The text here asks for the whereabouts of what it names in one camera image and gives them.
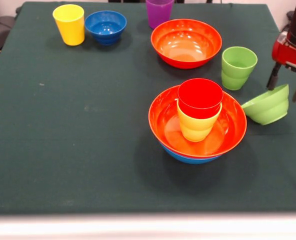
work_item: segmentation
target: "cup rim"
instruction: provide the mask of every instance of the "cup rim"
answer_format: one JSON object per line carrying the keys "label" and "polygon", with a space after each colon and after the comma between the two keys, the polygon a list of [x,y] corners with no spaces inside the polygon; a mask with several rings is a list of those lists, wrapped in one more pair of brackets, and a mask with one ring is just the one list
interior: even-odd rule
{"label": "cup rim", "polygon": [[95,32],[95,31],[91,31],[91,30],[87,27],[87,25],[86,25],[86,22],[87,22],[87,19],[88,19],[88,18],[90,18],[92,15],[99,14],[99,13],[103,13],[103,12],[106,12],[106,13],[114,13],[114,14],[120,15],[120,16],[121,16],[122,18],[124,18],[124,20],[125,20],[125,24],[124,24],[124,26],[123,26],[120,30],[115,31],[115,32],[112,33],[112,34],[120,33],[120,32],[122,32],[122,31],[126,28],[126,26],[127,26],[127,18],[126,18],[123,14],[121,14],[121,13],[118,12],[118,11],[102,10],[102,11],[95,11],[95,12],[89,14],[89,15],[86,17],[86,19],[84,20],[84,27],[87,29],[88,32],[90,32],[90,33],[92,33],[92,34],[96,34],[96,35],[108,35],[108,34],[102,34],[102,33],[98,33],[98,32]]}
{"label": "cup rim", "polygon": [[[55,12],[56,12],[58,9],[63,8],[63,7],[66,7],[66,6],[74,6],[74,7],[77,7],[77,8],[79,8],[79,9],[81,9],[81,10],[82,10],[82,14],[81,14],[81,16],[80,16],[80,17],[77,17],[76,19],[73,19],[73,20],[61,20],[61,19],[58,19],[57,17],[55,17]],[[63,5],[60,5],[60,6],[56,7],[56,8],[52,11],[52,17],[53,17],[54,19],[56,19],[57,21],[60,21],[60,22],[63,22],[63,23],[70,23],[70,22],[77,21],[77,20],[83,18],[84,15],[85,15],[85,10],[84,10],[81,6],[79,6],[79,5],[77,5],[77,4],[63,4]]]}
{"label": "cup rim", "polygon": [[[206,80],[206,81],[208,81],[208,82],[212,82],[212,83],[216,84],[217,87],[219,87],[219,88],[221,89],[221,99],[220,99],[220,101],[219,101],[217,104],[215,104],[215,105],[213,105],[213,106],[209,106],[209,107],[195,107],[195,106],[191,106],[191,105],[189,105],[188,103],[186,103],[186,102],[180,97],[179,90],[180,90],[180,87],[182,86],[182,84],[184,84],[184,83],[186,83],[186,82],[188,82],[188,81],[196,80],[196,79],[199,79],[199,80]],[[209,110],[209,109],[215,108],[216,106],[218,106],[219,104],[222,103],[223,98],[224,98],[224,91],[223,91],[222,87],[221,87],[217,82],[215,82],[215,81],[213,81],[213,80],[210,80],[210,79],[208,79],[208,78],[201,78],[201,77],[191,78],[191,79],[188,79],[188,80],[184,81],[183,83],[181,83],[181,84],[179,85],[179,88],[178,88],[177,93],[178,93],[178,99],[179,99],[183,104],[185,104],[186,106],[188,106],[189,108],[192,108],[192,109],[194,109],[194,110]]]}
{"label": "cup rim", "polygon": [[216,117],[219,116],[219,114],[222,112],[222,109],[223,109],[223,103],[222,103],[222,102],[220,103],[219,111],[218,111],[215,115],[213,115],[212,117],[208,117],[208,118],[195,118],[195,117],[188,116],[188,115],[187,115],[186,113],[184,113],[183,110],[181,110],[181,108],[179,107],[179,102],[178,102],[178,100],[177,100],[177,109],[180,111],[180,113],[181,113],[182,115],[184,115],[184,116],[185,116],[186,118],[188,118],[188,119],[194,119],[194,120],[200,120],[200,121],[207,121],[207,120],[214,119],[214,118],[216,118]]}
{"label": "cup rim", "polygon": [[[231,50],[231,49],[245,49],[245,50],[248,50],[249,52],[251,52],[251,53],[255,56],[255,58],[256,58],[255,63],[254,63],[253,65],[251,65],[251,66],[248,66],[248,67],[239,67],[239,66],[234,66],[234,65],[230,64],[230,63],[227,62],[226,59],[224,58],[224,54],[225,54],[226,51]],[[249,49],[249,48],[247,48],[247,47],[244,47],[244,46],[230,46],[230,47],[227,47],[227,48],[222,52],[222,60],[223,60],[227,65],[229,65],[229,66],[231,66],[231,67],[233,67],[233,68],[236,68],[236,69],[251,69],[251,68],[253,68],[254,66],[256,66],[257,63],[258,63],[258,57],[257,57],[257,54],[256,54],[253,50],[251,50],[251,49]]]}
{"label": "cup rim", "polygon": [[151,5],[154,5],[154,6],[164,6],[164,5],[168,5],[168,4],[173,4],[175,3],[175,0],[171,0],[170,2],[167,2],[167,3],[164,3],[164,4],[155,4],[155,3],[152,3],[151,1],[146,1],[146,3],[149,3]]}

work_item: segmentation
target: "green bowl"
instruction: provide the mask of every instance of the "green bowl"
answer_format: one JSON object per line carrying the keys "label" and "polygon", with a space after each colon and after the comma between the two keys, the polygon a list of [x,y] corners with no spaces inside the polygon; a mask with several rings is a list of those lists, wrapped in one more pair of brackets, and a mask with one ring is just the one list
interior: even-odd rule
{"label": "green bowl", "polygon": [[256,123],[271,124],[287,115],[288,84],[267,91],[242,105],[244,113]]}

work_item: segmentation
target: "purple cup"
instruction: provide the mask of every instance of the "purple cup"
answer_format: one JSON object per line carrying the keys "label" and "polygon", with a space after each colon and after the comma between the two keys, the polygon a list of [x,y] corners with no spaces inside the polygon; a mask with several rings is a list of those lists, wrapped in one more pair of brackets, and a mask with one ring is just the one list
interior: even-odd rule
{"label": "purple cup", "polygon": [[170,20],[174,0],[146,0],[149,26],[154,29]]}

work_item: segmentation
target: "yellow cup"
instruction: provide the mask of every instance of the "yellow cup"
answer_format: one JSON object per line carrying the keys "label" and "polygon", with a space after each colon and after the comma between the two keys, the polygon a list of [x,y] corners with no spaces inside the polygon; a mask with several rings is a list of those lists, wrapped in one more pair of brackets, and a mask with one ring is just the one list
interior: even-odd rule
{"label": "yellow cup", "polygon": [[222,111],[223,104],[220,103],[218,113],[210,118],[198,119],[193,118],[179,108],[177,101],[177,112],[179,116],[179,123],[182,135],[190,142],[200,142],[204,140],[213,129],[213,126]]}
{"label": "yellow cup", "polygon": [[76,46],[85,40],[84,9],[75,4],[65,4],[57,7],[52,16],[65,44]]}

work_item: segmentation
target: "orange bowl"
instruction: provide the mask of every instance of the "orange bowl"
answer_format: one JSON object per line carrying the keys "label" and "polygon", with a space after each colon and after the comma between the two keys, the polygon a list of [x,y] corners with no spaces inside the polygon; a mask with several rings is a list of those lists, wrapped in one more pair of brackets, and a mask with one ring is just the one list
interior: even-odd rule
{"label": "orange bowl", "polygon": [[177,114],[179,85],[160,93],[152,102],[148,120],[159,142],[172,152],[190,158],[212,158],[235,148],[243,139],[247,119],[242,106],[223,92],[222,110],[209,135],[200,142],[184,138]]}
{"label": "orange bowl", "polygon": [[193,69],[211,60],[222,48],[222,37],[212,26],[193,19],[174,19],[157,26],[151,44],[169,65]]}

